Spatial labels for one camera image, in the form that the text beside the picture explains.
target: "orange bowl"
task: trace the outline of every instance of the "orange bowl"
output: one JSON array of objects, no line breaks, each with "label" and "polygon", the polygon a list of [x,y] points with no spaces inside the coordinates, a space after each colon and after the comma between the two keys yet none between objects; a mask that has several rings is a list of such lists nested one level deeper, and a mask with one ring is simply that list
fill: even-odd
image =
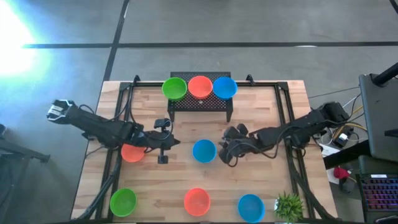
[{"label": "orange bowl", "polygon": [[127,162],[138,162],[140,161],[145,153],[145,147],[136,147],[129,144],[122,146],[122,158]]},{"label": "orange bowl", "polygon": [[210,196],[206,190],[200,188],[191,189],[185,195],[184,208],[190,215],[202,216],[210,208]]},{"label": "orange bowl", "polygon": [[213,90],[213,83],[209,78],[200,75],[189,81],[188,90],[196,99],[205,99]]}]

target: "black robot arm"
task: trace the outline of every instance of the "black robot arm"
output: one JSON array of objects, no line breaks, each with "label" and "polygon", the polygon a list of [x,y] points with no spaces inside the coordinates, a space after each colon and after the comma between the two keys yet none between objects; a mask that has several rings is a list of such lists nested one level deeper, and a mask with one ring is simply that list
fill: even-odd
[{"label": "black robot arm", "polygon": [[162,164],[168,161],[164,151],[180,143],[174,139],[171,131],[166,130],[171,125],[171,120],[167,118],[155,121],[154,127],[161,128],[161,132],[143,131],[142,124],[103,118],[77,107],[72,100],[55,100],[47,113],[47,119],[57,124],[71,124],[83,130],[85,138],[90,140],[96,137],[110,149],[123,144],[160,149],[158,162]]},{"label": "black robot arm", "polygon": [[292,145],[303,148],[311,136],[325,128],[334,128],[347,122],[349,115],[339,103],[325,103],[308,115],[276,128],[262,128],[248,133],[244,124],[229,127],[223,136],[220,159],[229,164],[233,157],[243,157],[247,153],[263,153],[272,149],[283,138],[291,138]]}]

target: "wooden table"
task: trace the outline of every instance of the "wooden table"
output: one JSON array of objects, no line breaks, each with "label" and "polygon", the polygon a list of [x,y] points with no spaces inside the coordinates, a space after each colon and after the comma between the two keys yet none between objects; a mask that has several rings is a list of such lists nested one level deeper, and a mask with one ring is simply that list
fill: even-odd
[{"label": "wooden table", "polygon": [[[296,118],[310,111],[303,81],[287,81]],[[97,113],[105,118],[114,116],[120,82],[104,82]],[[153,129],[154,120],[167,117],[167,100],[159,87],[135,87],[132,113],[135,120]],[[176,112],[175,138],[181,144],[167,151],[169,164],[157,163],[159,150],[147,154],[137,163],[123,161],[119,188],[133,189],[137,194],[137,207],[116,222],[243,222],[237,213],[237,203],[244,194],[256,194],[266,205],[263,222],[274,222],[274,203],[278,194],[292,191],[283,141],[278,156],[268,159],[262,155],[248,154],[235,168],[230,168],[217,156],[209,164],[200,164],[192,156],[192,146],[199,139],[221,140],[229,126],[244,123],[249,131],[279,126],[279,113],[275,91],[269,87],[239,87],[233,99],[234,112],[229,123],[221,112]],[[88,152],[96,149],[98,142],[90,142]],[[308,181],[312,192],[326,210],[337,217],[321,151],[316,146],[306,148],[304,157]],[[90,155],[83,166],[72,218],[78,217],[92,202],[101,184],[106,151]],[[183,207],[183,198],[189,189],[201,187],[211,197],[211,207],[206,215],[193,217]],[[107,214],[109,192],[104,203]]]}]

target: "blue bowl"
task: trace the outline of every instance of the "blue bowl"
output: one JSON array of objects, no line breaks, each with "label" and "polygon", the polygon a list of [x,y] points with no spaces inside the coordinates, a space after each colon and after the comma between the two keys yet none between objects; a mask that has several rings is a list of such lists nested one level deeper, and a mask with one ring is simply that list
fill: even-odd
[{"label": "blue bowl", "polygon": [[207,139],[199,140],[193,145],[192,154],[198,162],[211,162],[217,155],[216,145]]},{"label": "blue bowl", "polygon": [[247,194],[239,199],[238,212],[244,221],[257,223],[264,218],[266,206],[257,195]]},{"label": "blue bowl", "polygon": [[214,94],[222,100],[231,99],[236,94],[237,90],[238,85],[229,77],[217,78],[213,83]]}]

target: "green plant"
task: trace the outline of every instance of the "green plant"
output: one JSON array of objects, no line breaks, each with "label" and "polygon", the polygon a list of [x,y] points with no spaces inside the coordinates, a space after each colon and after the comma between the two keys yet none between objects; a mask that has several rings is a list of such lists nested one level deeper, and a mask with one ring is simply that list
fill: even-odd
[{"label": "green plant", "polygon": [[303,217],[303,202],[298,195],[286,195],[284,192],[283,195],[279,195],[276,206],[276,216],[287,223],[295,223]]}]

